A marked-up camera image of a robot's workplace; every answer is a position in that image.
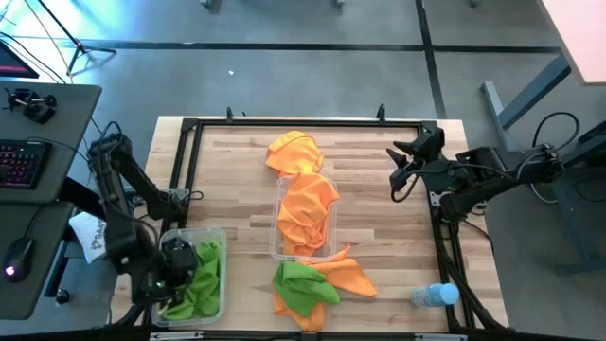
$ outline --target green towel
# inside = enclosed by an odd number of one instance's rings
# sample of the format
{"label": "green towel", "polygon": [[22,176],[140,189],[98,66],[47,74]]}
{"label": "green towel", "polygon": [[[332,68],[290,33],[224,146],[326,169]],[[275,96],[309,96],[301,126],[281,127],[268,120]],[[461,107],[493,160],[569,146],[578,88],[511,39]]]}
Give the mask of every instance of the green towel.
{"label": "green towel", "polygon": [[283,261],[277,268],[274,288],[289,308],[306,317],[320,301],[330,304],[341,301],[334,287],[326,282],[326,275],[294,261]]}
{"label": "green towel", "polygon": [[214,316],[219,311],[222,246],[220,242],[201,242],[196,247],[198,269],[187,287],[183,302],[162,314],[165,320]]}

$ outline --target white paper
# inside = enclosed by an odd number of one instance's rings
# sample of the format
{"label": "white paper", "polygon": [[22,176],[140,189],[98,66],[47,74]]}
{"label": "white paper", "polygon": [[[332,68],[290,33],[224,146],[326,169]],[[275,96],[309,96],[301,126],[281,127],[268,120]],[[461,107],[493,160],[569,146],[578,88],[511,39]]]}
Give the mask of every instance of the white paper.
{"label": "white paper", "polygon": [[93,260],[105,257],[105,222],[82,212],[70,219],[69,224],[82,245],[86,262],[90,264]]}

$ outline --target wooden board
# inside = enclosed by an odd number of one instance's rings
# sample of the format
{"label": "wooden board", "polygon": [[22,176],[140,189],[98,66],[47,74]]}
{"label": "wooden board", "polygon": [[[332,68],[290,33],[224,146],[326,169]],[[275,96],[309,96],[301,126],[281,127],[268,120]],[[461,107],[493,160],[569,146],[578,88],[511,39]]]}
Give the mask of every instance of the wooden board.
{"label": "wooden board", "polygon": [[[159,188],[169,186],[181,119],[158,118],[146,172]],[[467,150],[460,120],[439,125],[446,131],[447,157]],[[204,127],[193,189],[205,198],[192,202],[187,227],[221,227],[228,238],[225,314],[204,328],[298,330],[290,317],[273,312],[271,281],[279,260],[269,255],[269,239],[277,174],[265,166],[267,146],[290,130],[312,135],[326,156],[320,172],[336,182],[341,196],[337,242],[351,244],[349,255],[379,292],[365,298],[341,291],[341,303],[329,308],[325,331],[446,332],[444,309],[417,309],[408,300],[412,288],[437,282],[439,275],[422,181],[401,204],[389,197],[394,165],[385,148],[417,136],[402,128]],[[481,217],[472,221],[485,228]],[[463,224],[459,237],[470,285],[507,325],[490,244]],[[127,277],[120,277],[113,307],[114,319],[130,307]]]}
{"label": "wooden board", "polygon": [[606,85],[606,1],[539,0],[581,85]]}

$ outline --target water bottle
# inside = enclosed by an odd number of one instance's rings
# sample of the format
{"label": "water bottle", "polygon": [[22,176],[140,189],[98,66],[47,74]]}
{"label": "water bottle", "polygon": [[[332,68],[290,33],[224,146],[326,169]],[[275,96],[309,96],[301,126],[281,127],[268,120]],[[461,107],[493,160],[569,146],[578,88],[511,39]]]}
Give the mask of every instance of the water bottle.
{"label": "water bottle", "polygon": [[443,307],[455,304],[459,293],[452,283],[436,283],[410,291],[410,302],[417,307]]}

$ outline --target orange cloth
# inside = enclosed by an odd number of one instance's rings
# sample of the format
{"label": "orange cloth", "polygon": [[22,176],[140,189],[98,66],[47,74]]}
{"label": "orange cloth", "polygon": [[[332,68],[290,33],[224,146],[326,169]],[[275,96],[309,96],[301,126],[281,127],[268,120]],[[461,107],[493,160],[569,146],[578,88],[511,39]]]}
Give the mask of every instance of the orange cloth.
{"label": "orange cloth", "polygon": [[301,316],[286,306],[284,300],[274,289],[274,313],[284,316],[290,316],[304,332],[317,332],[324,328],[326,322],[326,303],[320,302],[313,307],[312,313],[307,316]]}
{"label": "orange cloth", "polygon": [[265,161],[265,165],[280,171],[280,176],[318,172],[323,163],[324,155],[313,137],[298,131],[288,132],[269,145]]}
{"label": "orange cloth", "polygon": [[284,254],[311,256],[324,245],[329,206],[337,199],[339,194],[320,174],[299,173],[293,178],[277,216]]}
{"label": "orange cloth", "polygon": [[301,264],[318,269],[326,275],[326,281],[335,288],[340,288],[360,296],[374,297],[377,290],[372,286],[362,267],[356,260],[346,259],[350,249],[349,244],[327,262],[300,261]]}
{"label": "orange cloth", "polygon": [[[326,281],[336,288],[361,296],[376,296],[377,290],[372,286],[370,279],[365,276],[360,264],[355,260],[346,259],[349,249],[348,244],[345,249],[327,262],[300,261],[299,263],[318,269],[319,272],[326,275]],[[324,329],[326,308],[326,303],[320,302],[313,307],[309,316],[301,316],[288,308],[274,289],[274,313],[292,317],[304,332],[317,332]]]}

